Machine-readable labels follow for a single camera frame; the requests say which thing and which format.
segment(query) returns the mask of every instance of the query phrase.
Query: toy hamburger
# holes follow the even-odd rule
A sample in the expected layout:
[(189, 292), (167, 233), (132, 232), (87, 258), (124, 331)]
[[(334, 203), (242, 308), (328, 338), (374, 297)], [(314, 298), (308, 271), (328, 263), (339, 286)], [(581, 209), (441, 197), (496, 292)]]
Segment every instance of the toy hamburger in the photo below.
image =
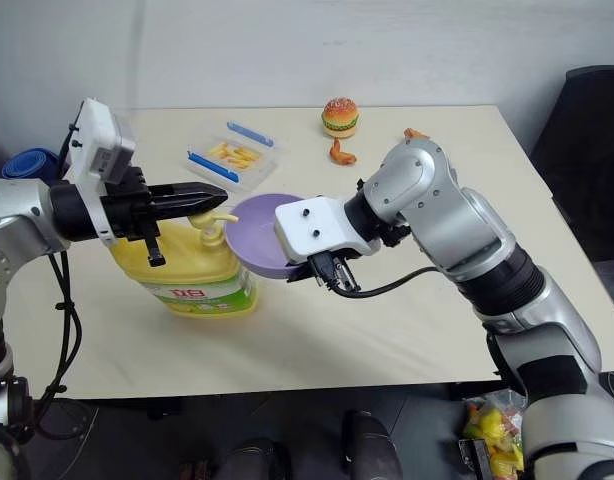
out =
[(351, 137), (356, 133), (358, 107), (348, 98), (334, 98), (325, 105), (321, 118), (327, 135), (335, 138)]

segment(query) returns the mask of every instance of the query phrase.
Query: gray floor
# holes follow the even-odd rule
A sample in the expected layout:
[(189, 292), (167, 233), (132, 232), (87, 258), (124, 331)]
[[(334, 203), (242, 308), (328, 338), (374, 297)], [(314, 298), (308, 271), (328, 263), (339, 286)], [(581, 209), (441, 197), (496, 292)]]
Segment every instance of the gray floor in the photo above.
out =
[[(190, 397), (180, 415), (158, 421), (103, 407), (66, 475), (81, 441), (36, 437), (25, 448), (36, 479), (165, 480), (178, 478), (182, 461), (220, 461), (239, 442), (267, 436), (289, 448), (296, 480), (338, 480), (347, 478), (339, 468), (339, 442), (350, 408), (371, 411), (391, 431), (405, 478), (473, 478), (456, 468), (463, 404), (448, 401), (439, 385)], [(59, 407), (48, 420), (59, 427), (72, 422)]]

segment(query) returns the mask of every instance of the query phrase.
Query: yellow detergent bottle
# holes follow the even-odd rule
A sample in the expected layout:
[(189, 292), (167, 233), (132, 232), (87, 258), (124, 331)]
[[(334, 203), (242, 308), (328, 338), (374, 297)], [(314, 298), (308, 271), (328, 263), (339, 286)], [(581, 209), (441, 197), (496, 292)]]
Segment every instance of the yellow detergent bottle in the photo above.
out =
[(143, 285), (175, 314), (191, 318), (224, 318), (251, 312), (258, 292), (231, 251), (216, 220), (237, 221), (213, 211), (189, 217), (193, 227), (158, 222), (158, 246), (166, 264), (151, 267), (145, 242), (121, 238), (111, 248), (127, 276)]

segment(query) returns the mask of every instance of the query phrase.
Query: plastic food container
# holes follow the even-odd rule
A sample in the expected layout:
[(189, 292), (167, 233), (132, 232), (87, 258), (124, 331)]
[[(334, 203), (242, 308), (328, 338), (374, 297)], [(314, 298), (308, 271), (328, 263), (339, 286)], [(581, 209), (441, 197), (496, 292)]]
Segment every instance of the plastic food container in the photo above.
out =
[(249, 192), (278, 165), (275, 140), (235, 122), (208, 135), (187, 151), (186, 166), (232, 192)]

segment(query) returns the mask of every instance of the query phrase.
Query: blue object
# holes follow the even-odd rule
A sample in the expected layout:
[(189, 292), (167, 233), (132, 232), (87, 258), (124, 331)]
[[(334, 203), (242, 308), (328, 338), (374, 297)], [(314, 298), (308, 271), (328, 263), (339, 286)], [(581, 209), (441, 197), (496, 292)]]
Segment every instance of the blue object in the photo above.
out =
[(203, 167), (211, 170), (212, 172), (217, 173), (221, 177), (228, 178), (234, 183), (238, 183), (240, 181), (237, 173), (232, 172), (231, 170), (228, 170), (225, 167), (222, 167), (217, 163), (212, 162), (211, 160), (207, 160), (206, 158), (201, 157), (197, 153), (188, 151), (187, 158), (189, 158), (189, 160), (191, 160), (192, 162), (197, 163), (198, 165), (202, 165)]
[(56, 179), (58, 156), (45, 148), (32, 148), (14, 155), (1, 171), (3, 178), (40, 178), (45, 183)]
[(262, 143), (267, 147), (274, 146), (274, 141), (271, 138), (265, 137), (264, 135), (245, 128), (242, 125), (238, 125), (237, 123), (227, 122), (227, 128), (230, 129), (232, 132), (240, 133), (241, 135), (244, 135), (247, 138), (251, 138), (255, 142)]

